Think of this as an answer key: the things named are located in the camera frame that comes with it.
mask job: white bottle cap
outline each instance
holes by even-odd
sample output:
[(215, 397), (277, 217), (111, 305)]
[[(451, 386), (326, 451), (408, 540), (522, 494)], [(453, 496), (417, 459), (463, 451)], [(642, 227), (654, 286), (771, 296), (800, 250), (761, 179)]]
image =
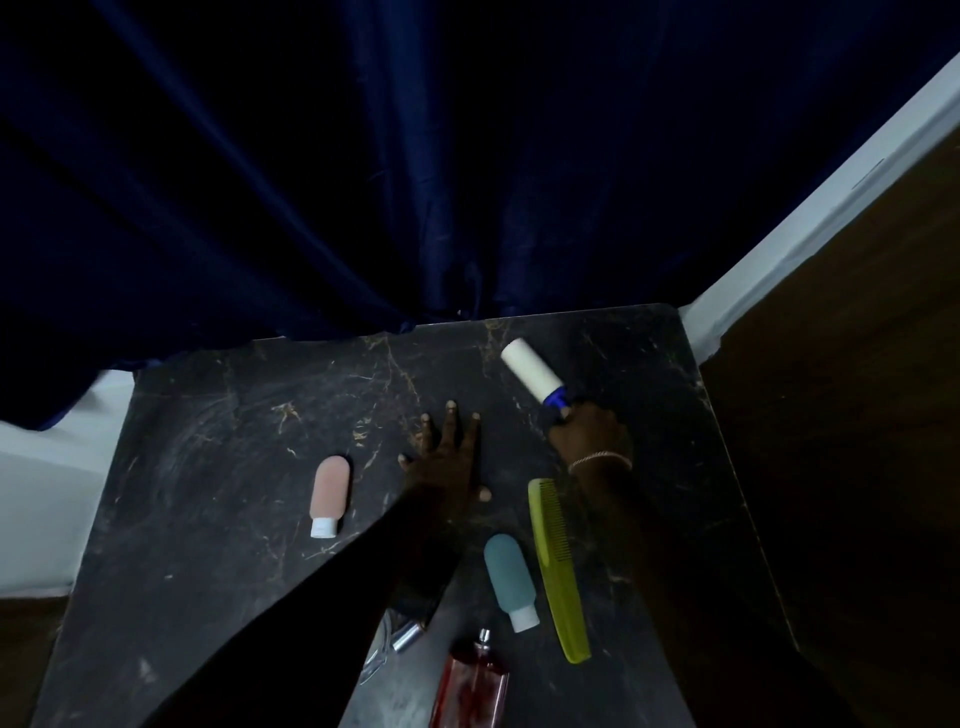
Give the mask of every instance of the white bottle cap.
[(536, 627), (540, 624), (540, 617), (537, 616), (537, 607), (531, 604), (529, 607), (520, 607), (515, 612), (511, 612), (510, 624), (514, 626), (515, 632), (522, 632), (525, 629)]
[(314, 519), (310, 527), (311, 539), (335, 539), (337, 537), (336, 519)]

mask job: comb teeth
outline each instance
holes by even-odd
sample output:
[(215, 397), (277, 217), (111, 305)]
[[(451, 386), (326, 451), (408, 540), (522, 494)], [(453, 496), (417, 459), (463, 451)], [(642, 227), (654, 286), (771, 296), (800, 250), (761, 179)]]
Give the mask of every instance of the comb teeth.
[(571, 561), (573, 557), (566, 540), (564, 511), (552, 480), (544, 480), (540, 485), (540, 508), (543, 510), (543, 525), (550, 553), (557, 561)]

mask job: green comb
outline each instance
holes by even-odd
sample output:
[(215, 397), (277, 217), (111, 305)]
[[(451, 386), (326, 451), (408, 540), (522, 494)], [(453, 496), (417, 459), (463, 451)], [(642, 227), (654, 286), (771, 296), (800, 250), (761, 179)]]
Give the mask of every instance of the green comb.
[(553, 624), (564, 655), (572, 665), (582, 663), (590, 656), (584, 610), (580, 606), (580, 592), (573, 574), (573, 557), (566, 542), (564, 512), (553, 480), (548, 477), (531, 480), (527, 486), (530, 498), (530, 520), (537, 542), (537, 560), (543, 574), (543, 586), (550, 603)]

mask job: perfume bottle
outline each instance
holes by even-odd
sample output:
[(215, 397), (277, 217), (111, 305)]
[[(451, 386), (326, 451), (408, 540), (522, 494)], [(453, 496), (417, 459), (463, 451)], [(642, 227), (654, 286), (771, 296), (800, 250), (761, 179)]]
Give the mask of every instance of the perfume bottle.
[(503, 719), (510, 673), (490, 649), (490, 630), (458, 644), (446, 658), (444, 676), (433, 704), (430, 728), (495, 728)]

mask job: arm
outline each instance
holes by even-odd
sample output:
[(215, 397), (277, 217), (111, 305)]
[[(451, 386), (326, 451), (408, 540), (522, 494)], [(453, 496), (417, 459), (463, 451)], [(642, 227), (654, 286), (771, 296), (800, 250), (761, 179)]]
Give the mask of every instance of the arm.
[[(624, 425), (587, 402), (550, 432), (566, 463), (632, 456)], [(823, 676), (757, 618), (663, 520), (625, 463), (576, 466), (585, 497), (627, 556), (667, 662), (700, 728), (859, 725)]]
[(456, 406), (448, 402), (434, 449), (433, 425), (423, 415), (422, 458), (400, 457), (406, 489), (394, 506), (244, 627), (145, 725), (268, 725), (296, 718), (335, 728), (394, 588), (426, 540), (467, 501), (479, 415), (459, 448), (456, 427)]

